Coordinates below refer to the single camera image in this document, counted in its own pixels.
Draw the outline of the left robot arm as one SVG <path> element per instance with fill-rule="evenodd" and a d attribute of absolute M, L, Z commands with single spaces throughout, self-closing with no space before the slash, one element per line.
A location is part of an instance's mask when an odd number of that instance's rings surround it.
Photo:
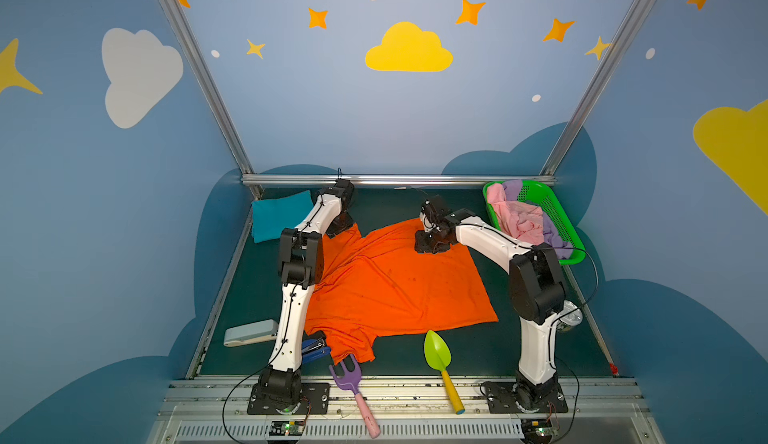
<path fill-rule="evenodd" d="M 323 242 L 350 228 L 349 200 L 352 181 L 338 178 L 320 190 L 304 220 L 281 232 L 278 274 L 281 283 L 281 313 L 276 342 L 265 368 L 254 386 L 261 407 L 278 413 L 296 408 L 301 400 L 302 339 L 308 304 L 324 270 Z"/>

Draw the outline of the aluminium frame post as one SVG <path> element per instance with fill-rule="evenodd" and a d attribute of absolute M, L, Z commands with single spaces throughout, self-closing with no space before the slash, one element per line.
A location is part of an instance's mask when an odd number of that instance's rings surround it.
<path fill-rule="evenodd" d="M 611 46 L 603 54 L 595 74 L 593 74 L 577 108 L 575 108 L 574 114 L 568 120 L 540 170 L 539 179 L 543 182 L 554 181 L 558 168 L 572 148 L 578 134 L 584 128 L 588 117 L 598 104 L 600 96 L 606 90 L 623 56 L 629 50 L 655 3 L 656 0 L 633 0 L 613 36 Z"/>
<path fill-rule="evenodd" d="M 222 96 L 212 78 L 212 74 L 200 46 L 190 28 L 183 6 L 179 0 L 158 0 L 183 54 L 201 88 L 213 117 L 239 167 L 241 178 L 253 173 L 253 166 L 248 158 L 243 142 L 237 132 L 231 115 L 222 100 Z"/>

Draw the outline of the blue stapler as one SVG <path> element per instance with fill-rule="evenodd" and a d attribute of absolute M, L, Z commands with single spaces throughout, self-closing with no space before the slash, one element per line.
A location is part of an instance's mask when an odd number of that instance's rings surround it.
<path fill-rule="evenodd" d="M 309 338 L 302 341 L 301 355 L 302 362 L 309 363 L 330 356 L 331 349 L 324 337 Z"/>

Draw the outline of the left green circuit board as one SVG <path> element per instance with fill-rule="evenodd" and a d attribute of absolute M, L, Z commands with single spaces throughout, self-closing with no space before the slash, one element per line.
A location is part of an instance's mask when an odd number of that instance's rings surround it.
<path fill-rule="evenodd" d="M 270 437 L 301 437 L 304 433 L 303 421 L 272 421 L 269 427 Z"/>

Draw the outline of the right green circuit board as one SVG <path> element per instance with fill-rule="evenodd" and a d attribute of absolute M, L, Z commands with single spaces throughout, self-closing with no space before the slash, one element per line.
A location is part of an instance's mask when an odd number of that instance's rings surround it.
<path fill-rule="evenodd" d="M 522 420 L 520 427 L 523 444 L 550 444 L 554 438 L 555 430 L 550 421 Z"/>

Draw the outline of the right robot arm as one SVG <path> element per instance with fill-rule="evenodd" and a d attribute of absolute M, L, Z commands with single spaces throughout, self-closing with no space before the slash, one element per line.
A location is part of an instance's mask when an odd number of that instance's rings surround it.
<path fill-rule="evenodd" d="M 558 319 L 566 303 L 564 277 L 554 248 L 515 239 L 467 209 L 449 209 L 439 196 L 422 202 L 419 219 L 423 228 L 415 234 L 417 252 L 437 254 L 462 244 L 508 273 L 509 295 L 521 329 L 515 402 L 528 413 L 546 408 L 559 391 L 555 344 Z"/>

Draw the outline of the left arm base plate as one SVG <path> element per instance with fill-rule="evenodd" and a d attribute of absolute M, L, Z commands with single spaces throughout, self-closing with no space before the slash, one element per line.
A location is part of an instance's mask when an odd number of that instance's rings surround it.
<path fill-rule="evenodd" d="M 328 412 L 331 386 L 327 382 L 305 382 L 301 384 L 298 400 L 294 403 L 269 395 L 259 384 L 251 389 L 246 412 L 248 415 L 319 414 Z"/>

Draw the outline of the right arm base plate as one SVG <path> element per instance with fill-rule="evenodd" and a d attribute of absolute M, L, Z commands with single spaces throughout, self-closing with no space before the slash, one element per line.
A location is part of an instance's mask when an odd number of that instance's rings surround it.
<path fill-rule="evenodd" d="M 567 413 L 568 404 L 560 385 L 554 380 L 533 385 L 527 381 L 484 381 L 481 395 L 492 414 Z"/>

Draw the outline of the aluminium right frame post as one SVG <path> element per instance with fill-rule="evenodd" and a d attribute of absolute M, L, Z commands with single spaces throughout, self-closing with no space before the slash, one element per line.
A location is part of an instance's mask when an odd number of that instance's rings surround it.
<path fill-rule="evenodd" d="M 572 148 L 578 134 L 584 128 L 588 117 L 598 104 L 600 96 L 606 90 L 623 56 L 629 50 L 655 3 L 656 0 L 633 0 L 613 36 L 611 46 L 603 54 L 595 74 L 593 74 L 577 108 L 575 108 L 574 114 L 568 120 L 540 170 L 539 179 L 543 182 L 554 181 L 558 168 Z"/>

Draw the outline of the orange t shirt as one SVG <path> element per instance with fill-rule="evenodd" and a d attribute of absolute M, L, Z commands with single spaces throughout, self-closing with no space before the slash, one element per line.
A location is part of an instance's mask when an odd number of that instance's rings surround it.
<path fill-rule="evenodd" d="M 414 218 L 367 235 L 357 226 L 323 240 L 324 271 L 304 330 L 321 333 L 334 362 L 375 358 L 379 337 L 424 334 L 497 321 L 470 250 L 419 253 Z"/>

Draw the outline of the green plastic basket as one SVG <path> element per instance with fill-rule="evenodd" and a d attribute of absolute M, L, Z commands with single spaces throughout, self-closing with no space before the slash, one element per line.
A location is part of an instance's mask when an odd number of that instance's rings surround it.
<path fill-rule="evenodd" d="M 490 222 L 517 239 L 540 237 L 551 244 L 561 265 L 581 263 L 583 243 L 555 193 L 533 180 L 492 181 L 484 185 L 483 197 Z"/>

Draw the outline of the aluminium back frame rail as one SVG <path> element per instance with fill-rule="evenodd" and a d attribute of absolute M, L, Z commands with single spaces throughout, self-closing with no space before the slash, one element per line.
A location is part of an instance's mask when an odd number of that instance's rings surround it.
<path fill-rule="evenodd" d="M 336 182 L 338 178 L 347 179 L 355 186 L 367 187 L 472 187 L 484 186 L 492 181 L 531 180 L 552 186 L 556 179 L 551 175 L 530 176 L 484 176 L 484 175 L 386 175 L 386 174 L 243 174 L 241 181 L 245 185 L 274 186 L 322 186 Z"/>

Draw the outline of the front aluminium mounting rail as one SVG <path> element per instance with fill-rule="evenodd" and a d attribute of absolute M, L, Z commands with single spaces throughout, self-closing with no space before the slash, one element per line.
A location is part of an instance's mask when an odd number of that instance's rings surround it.
<path fill-rule="evenodd" d="M 492 414 L 481 395 L 484 381 L 459 377 L 454 384 L 465 407 L 454 413 L 438 377 L 365 378 L 360 389 L 381 435 L 379 443 L 522 443 L 522 420 L 546 420 L 551 443 L 661 443 L 664 438 L 636 382 L 628 378 L 563 378 L 567 413 Z M 307 382 L 331 386 L 328 412 L 248 415 L 248 384 L 213 377 L 171 383 L 150 431 L 151 443 L 370 443 L 349 391 L 327 376 Z M 272 421 L 303 421 L 301 437 L 270 437 Z"/>

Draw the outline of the folded teal t shirt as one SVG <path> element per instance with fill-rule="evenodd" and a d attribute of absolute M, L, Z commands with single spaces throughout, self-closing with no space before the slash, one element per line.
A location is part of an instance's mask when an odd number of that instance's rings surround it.
<path fill-rule="evenodd" d="M 280 238 L 285 228 L 294 228 L 300 224 L 310 214 L 313 206 L 308 190 L 287 197 L 252 202 L 252 239 L 255 243 L 261 243 Z"/>

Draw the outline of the purple t shirt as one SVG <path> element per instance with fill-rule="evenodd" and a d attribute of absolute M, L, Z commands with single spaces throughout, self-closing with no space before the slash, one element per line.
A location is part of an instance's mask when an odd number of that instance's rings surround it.
<path fill-rule="evenodd" d="M 572 233 L 566 231 L 564 222 L 568 218 L 555 203 L 556 198 L 553 192 L 546 185 L 538 182 L 523 181 L 522 192 L 520 192 L 518 199 L 539 206 L 542 209 L 544 219 L 543 243 L 551 245 L 560 260 L 570 259 L 576 245 L 570 238 Z"/>

